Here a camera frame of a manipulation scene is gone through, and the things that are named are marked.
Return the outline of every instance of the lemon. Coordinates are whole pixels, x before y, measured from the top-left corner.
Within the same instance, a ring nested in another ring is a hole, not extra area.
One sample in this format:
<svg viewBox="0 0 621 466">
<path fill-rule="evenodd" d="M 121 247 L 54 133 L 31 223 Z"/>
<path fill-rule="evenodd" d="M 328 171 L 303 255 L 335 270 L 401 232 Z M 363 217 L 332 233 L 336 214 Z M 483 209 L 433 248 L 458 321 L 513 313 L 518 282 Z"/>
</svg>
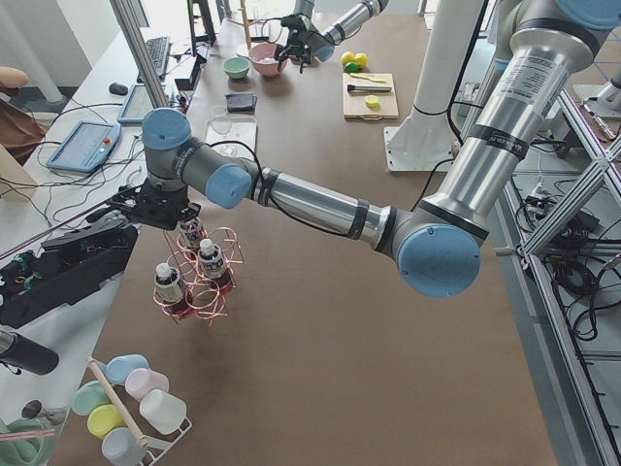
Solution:
<svg viewBox="0 0 621 466">
<path fill-rule="evenodd" d="M 345 66 L 350 61 L 355 61 L 356 55 L 353 54 L 353 51 L 346 51 L 343 55 L 341 55 L 341 64 Z"/>
<path fill-rule="evenodd" d="M 355 61 L 350 61 L 345 64 L 344 69 L 346 73 L 358 73 L 358 71 L 360 70 L 360 67 L 358 66 L 358 63 L 356 63 Z"/>
<path fill-rule="evenodd" d="M 379 98 L 376 95 L 368 95 L 365 97 L 365 105 L 370 109 L 379 107 Z"/>
<path fill-rule="evenodd" d="M 369 57 L 365 53 L 356 53 L 353 57 L 353 61 L 358 63 L 360 68 L 364 68 L 369 63 Z"/>
</svg>

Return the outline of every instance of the computer mouse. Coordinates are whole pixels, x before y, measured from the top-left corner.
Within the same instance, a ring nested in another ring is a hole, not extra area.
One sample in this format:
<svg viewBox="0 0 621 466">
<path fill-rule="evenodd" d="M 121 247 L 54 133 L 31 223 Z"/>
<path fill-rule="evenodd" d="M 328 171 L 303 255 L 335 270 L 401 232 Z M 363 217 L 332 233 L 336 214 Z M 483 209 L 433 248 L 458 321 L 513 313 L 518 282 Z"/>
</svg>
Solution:
<svg viewBox="0 0 621 466">
<path fill-rule="evenodd" d="M 127 89 L 127 86 L 125 84 L 112 83 L 108 87 L 108 91 L 110 92 L 110 94 L 127 95 L 128 89 Z"/>
</svg>

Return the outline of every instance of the small bottle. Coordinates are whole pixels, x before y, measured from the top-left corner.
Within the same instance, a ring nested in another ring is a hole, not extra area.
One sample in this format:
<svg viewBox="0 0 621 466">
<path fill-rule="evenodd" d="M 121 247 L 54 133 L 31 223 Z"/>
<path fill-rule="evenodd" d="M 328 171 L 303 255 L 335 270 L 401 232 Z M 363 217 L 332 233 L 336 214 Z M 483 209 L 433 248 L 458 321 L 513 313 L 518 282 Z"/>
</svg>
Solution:
<svg viewBox="0 0 621 466">
<path fill-rule="evenodd" d="M 205 277 L 213 280 L 219 286 L 220 292 L 227 293 L 231 290 L 233 278 L 220 246 L 209 238 L 201 241 L 198 259 Z"/>
<path fill-rule="evenodd" d="M 193 252 L 198 252 L 201 241 L 207 237 L 207 231 L 201 220 L 196 216 L 191 220 L 183 221 L 179 225 L 182 244 Z"/>
<path fill-rule="evenodd" d="M 155 294 L 171 316 L 182 316 L 191 310 L 192 296 L 187 292 L 179 271 L 166 262 L 155 267 Z"/>
</svg>

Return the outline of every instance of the keyboard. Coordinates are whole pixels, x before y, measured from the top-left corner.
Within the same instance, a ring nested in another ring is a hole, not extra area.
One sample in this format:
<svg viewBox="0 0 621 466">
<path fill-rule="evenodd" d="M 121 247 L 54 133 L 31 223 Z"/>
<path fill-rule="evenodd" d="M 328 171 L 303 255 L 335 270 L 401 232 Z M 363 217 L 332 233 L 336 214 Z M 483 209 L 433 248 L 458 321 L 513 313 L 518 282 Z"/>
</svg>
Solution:
<svg viewBox="0 0 621 466">
<path fill-rule="evenodd" d="M 153 67 L 155 68 L 155 73 L 161 80 L 166 75 L 171 38 L 167 36 L 154 37 L 153 39 L 148 39 L 145 45 L 147 46 L 148 55 L 151 57 Z M 141 83 L 142 81 L 143 80 L 139 76 L 138 82 Z"/>
</svg>

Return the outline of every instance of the blue joint cap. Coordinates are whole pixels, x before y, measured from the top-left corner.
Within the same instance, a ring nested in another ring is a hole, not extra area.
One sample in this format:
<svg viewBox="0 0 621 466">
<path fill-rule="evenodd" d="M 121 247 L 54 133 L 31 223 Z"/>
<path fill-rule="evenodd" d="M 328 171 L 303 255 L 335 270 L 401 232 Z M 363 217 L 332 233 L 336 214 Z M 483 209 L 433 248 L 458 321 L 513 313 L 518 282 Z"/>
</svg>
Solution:
<svg viewBox="0 0 621 466">
<path fill-rule="evenodd" d="M 494 71 L 498 76 L 505 72 L 509 62 L 510 60 L 494 57 Z"/>
<path fill-rule="evenodd" d="M 319 61 L 327 61 L 334 54 L 333 46 L 324 46 L 314 53 Z"/>
<path fill-rule="evenodd" d="M 173 109 L 151 110 L 143 119 L 143 143 L 152 150 L 178 148 L 192 137 L 185 115 Z"/>
<path fill-rule="evenodd" d="M 620 0 L 556 0 L 567 17 L 588 29 L 608 30 L 621 25 Z"/>
<path fill-rule="evenodd" d="M 406 283 L 421 294 L 444 298 L 464 291 L 480 269 L 474 238 L 452 225 L 430 225 L 412 232 L 397 253 Z"/>
<path fill-rule="evenodd" d="M 218 206 L 233 209 L 244 200 L 251 186 L 250 173 L 235 163 L 227 163 L 209 177 L 205 195 Z"/>
</svg>

